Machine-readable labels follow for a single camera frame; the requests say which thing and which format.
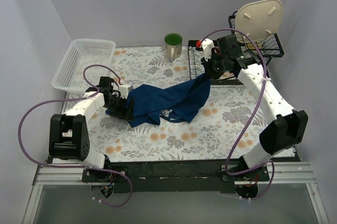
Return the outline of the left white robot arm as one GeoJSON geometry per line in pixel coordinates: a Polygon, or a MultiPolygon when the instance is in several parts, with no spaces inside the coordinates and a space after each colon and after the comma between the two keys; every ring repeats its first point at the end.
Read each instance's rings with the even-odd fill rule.
{"type": "Polygon", "coordinates": [[[108,77],[100,77],[97,86],[89,87],[84,98],[64,114],[51,117],[49,154],[61,160],[75,161],[85,167],[95,167],[94,175],[105,182],[111,178],[112,169],[106,165],[105,155],[91,149],[87,123],[101,108],[112,111],[113,116],[134,121],[134,99],[127,100],[133,90],[130,84],[118,85],[108,77]]]}

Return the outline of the blue t shirt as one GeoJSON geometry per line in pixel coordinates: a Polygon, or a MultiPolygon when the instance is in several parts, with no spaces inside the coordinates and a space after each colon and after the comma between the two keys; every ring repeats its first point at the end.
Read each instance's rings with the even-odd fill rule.
{"type": "Polygon", "coordinates": [[[207,101],[211,80],[206,74],[174,86],[161,89],[142,84],[132,90],[127,103],[134,99],[134,121],[131,127],[143,123],[159,125],[160,118],[172,123],[190,123],[207,101]]]}

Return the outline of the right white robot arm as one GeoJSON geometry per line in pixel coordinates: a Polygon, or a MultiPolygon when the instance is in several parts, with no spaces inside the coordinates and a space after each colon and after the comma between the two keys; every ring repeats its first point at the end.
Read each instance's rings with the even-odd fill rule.
{"type": "Polygon", "coordinates": [[[216,80],[225,72],[233,73],[263,112],[267,127],[260,133],[258,144],[240,157],[235,169],[225,169],[227,174],[239,175],[243,180],[253,179],[260,166],[302,142],[308,115],[287,103],[267,78],[264,59],[255,52],[242,51],[236,35],[219,38],[216,43],[206,38],[196,47],[204,53],[201,63],[207,76],[216,80]]]}

